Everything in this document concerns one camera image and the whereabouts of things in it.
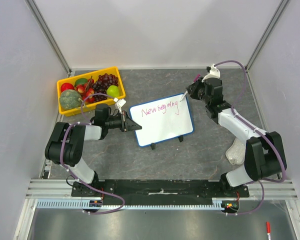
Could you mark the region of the magenta capped whiteboard marker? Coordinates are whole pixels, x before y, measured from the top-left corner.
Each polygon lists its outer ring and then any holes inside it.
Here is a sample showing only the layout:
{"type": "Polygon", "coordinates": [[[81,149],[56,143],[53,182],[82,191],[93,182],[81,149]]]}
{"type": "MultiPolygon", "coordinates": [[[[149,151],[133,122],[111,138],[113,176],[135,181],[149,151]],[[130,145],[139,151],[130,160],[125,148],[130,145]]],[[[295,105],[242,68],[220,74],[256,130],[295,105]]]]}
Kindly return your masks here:
{"type": "MultiPolygon", "coordinates": [[[[195,79],[193,80],[193,83],[197,82],[200,76],[201,76],[201,75],[198,74],[198,75],[195,77],[195,79]]],[[[188,94],[188,91],[186,90],[185,93],[181,96],[181,98],[180,98],[179,101],[180,101],[180,102],[183,101],[183,99],[187,96],[187,94],[188,94]]]]}

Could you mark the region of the blue framed whiteboard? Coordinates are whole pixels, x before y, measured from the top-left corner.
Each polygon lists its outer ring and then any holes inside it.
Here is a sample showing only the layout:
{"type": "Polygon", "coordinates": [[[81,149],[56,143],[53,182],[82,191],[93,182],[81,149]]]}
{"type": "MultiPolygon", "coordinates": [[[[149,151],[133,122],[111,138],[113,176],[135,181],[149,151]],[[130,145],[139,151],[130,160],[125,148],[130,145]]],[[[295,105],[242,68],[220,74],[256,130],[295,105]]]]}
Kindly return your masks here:
{"type": "Polygon", "coordinates": [[[173,138],[193,133],[195,130],[190,106],[183,94],[175,94],[153,101],[131,106],[133,121],[142,126],[135,131],[140,147],[147,147],[173,138]]]}

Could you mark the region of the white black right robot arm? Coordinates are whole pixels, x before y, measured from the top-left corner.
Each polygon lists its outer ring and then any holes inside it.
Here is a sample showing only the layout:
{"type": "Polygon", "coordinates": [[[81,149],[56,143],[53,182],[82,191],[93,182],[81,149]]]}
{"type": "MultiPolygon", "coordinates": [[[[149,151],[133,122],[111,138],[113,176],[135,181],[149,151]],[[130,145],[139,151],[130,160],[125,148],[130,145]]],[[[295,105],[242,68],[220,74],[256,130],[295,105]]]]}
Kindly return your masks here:
{"type": "Polygon", "coordinates": [[[237,186],[259,180],[272,181],[272,175],[281,173],[286,178],[287,162],[283,141],[276,131],[267,132],[243,118],[224,100],[223,83],[218,78],[199,78],[187,88],[188,95],[205,103],[206,114],[218,125],[229,130],[245,146],[242,166],[223,175],[219,191],[232,196],[237,186]]]}

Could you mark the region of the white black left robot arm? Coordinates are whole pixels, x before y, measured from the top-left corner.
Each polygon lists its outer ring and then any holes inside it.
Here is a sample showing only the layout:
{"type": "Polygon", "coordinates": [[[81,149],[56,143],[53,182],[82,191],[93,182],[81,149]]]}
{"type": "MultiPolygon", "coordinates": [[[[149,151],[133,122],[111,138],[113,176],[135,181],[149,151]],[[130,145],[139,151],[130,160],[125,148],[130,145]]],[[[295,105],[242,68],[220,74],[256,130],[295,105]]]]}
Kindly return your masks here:
{"type": "Polygon", "coordinates": [[[131,119],[125,111],[111,114],[107,104],[100,104],[94,110],[94,117],[89,123],[69,124],[57,122],[45,147],[45,158],[62,166],[75,179],[72,195],[94,197],[102,188],[98,174],[83,159],[86,141],[103,140],[110,129],[121,132],[141,130],[142,126],[131,119]]]}

